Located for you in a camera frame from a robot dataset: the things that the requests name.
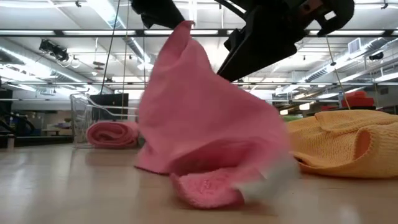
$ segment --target ductwork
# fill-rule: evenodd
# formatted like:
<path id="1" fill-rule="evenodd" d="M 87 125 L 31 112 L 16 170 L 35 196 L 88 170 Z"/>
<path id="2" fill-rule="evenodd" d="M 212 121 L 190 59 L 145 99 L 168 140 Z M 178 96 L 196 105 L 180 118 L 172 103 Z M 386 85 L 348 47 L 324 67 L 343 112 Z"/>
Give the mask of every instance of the ductwork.
<path id="1" fill-rule="evenodd" d="M 385 47 L 387 47 L 390 43 L 396 41 L 396 38 L 376 38 L 376 39 L 372 39 L 372 38 L 368 38 L 368 39 L 364 39 L 364 38 L 360 38 L 361 40 L 361 47 L 359 51 L 350 53 L 349 49 L 344 50 L 342 53 L 339 53 L 338 55 L 334 56 L 334 62 L 336 62 L 335 66 L 332 66 L 331 63 L 331 59 L 326 61 L 322 66 L 315 68 L 311 71 L 309 71 L 304 78 L 302 78 L 301 80 L 299 80 L 298 82 L 312 82 L 313 80 L 320 78 L 324 75 L 327 75 L 331 72 L 334 71 L 334 69 L 339 69 L 342 68 L 344 66 L 347 66 L 353 62 L 355 62 L 354 59 L 360 57 L 360 56 L 367 56 L 367 55 L 371 55 L 374 52 L 381 50 Z M 289 85 L 289 86 L 284 86 L 284 87 L 280 87 L 277 88 L 275 93 L 276 95 L 279 94 L 284 94 L 284 93 L 289 93 L 293 90 L 295 90 L 296 88 L 298 88 L 298 85 Z"/>
<path id="2" fill-rule="evenodd" d="M 113 29 L 115 19 L 117 29 L 127 29 L 124 22 L 118 16 L 116 18 L 116 10 L 114 8 L 113 2 L 109 0 L 87 0 L 87 3 L 92 9 L 94 9 L 99 16 L 107 23 L 109 28 Z M 152 63 L 151 58 L 144 52 L 142 47 L 137 43 L 133 37 L 123 37 L 122 38 L 127 46 L 134 52 L 138 60 L 141 63 Z"/>
<path id="3" fill-rule="evenodd" d="M 40 59 L 40 61 L 35 63 L 35 67 L 38 68 L 38 70 L 43 70 L 43 71 L 51 71 L 55 70 L 57 73 L 63 77 L 66 77 L 70 80 L 73 80 L 73 82 L 92 82 L 89 78 L 84 77 L 83 75 L 80 75 L 76 72 L 73 72 L 67 68 L 63 68 L 62 66 L 58 65 L 57 63 L 54 63 L 45 57 L 39 56 L 36 53 L 27 50 L 20 45 L 17 45 L 7 39 L 0 38 L 0 49 L 2 52 L 5 52 L 6 54 L 10 55 L 10 57 L 24 57 L 28 58 L 29 60 L 36 61 Z M 96 90 L 100 90 L 100 86 L 93 86 Z M 109 88 L 104 88 L 106 93 L 113 93 L 112 90 Z"/>

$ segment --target pink microfiber cloth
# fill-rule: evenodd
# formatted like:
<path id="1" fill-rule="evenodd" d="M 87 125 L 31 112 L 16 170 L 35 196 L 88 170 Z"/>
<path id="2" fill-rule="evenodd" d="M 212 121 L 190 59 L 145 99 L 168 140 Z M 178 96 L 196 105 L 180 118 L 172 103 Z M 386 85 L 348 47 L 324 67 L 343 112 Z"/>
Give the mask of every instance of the pink microfiber cloth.
<path id="1" fill-rule="evenodd" d="M 281 162 L 289 161 L 283 121 L 214 73 L 191 25 L 182 22 L 166 41 L 142 96 L 146 145 L 136 166 L 170 174 L 178 196 L 197 208 L 267 198 L 293 167 Z"/>
<path id="2" fill-rule="evenodd" d="M 87 140 L 95 147 L 125 148 L 137 144 L 138 125 L 133 121 L 102 121 L 91 125 L 86 132 Z"/>

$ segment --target transparent container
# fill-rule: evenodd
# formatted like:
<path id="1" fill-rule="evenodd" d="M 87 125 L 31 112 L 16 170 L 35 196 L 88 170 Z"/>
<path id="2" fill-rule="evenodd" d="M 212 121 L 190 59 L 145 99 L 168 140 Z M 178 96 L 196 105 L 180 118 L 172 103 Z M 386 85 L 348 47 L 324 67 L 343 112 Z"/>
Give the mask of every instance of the transparent container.
<path id="1" fill-rule="evenodd" d="M 89 95 L 77 93 L 70 95 L 72 111 L 71 128 L 75 148 L 94 148 L 86 138 L 86 131 L 99 121 L 135 121 L 136 107 L 103 106 L 96 104 Z M 111 110 L 120 109 L 122 113 L 113 113 Z"/>

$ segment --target yellow towel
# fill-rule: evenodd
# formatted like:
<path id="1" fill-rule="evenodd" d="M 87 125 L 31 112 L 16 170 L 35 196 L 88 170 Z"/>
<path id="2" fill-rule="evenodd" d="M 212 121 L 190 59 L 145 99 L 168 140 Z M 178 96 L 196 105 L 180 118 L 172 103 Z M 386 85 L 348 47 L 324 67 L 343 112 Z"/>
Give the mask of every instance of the yellow towel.
<path id="1" fill-rule="evenodd" d="M 398 116 L 380 111 L 317 113 L 287 123 L 304 172 L 338 177 L 398 176 Z"/>

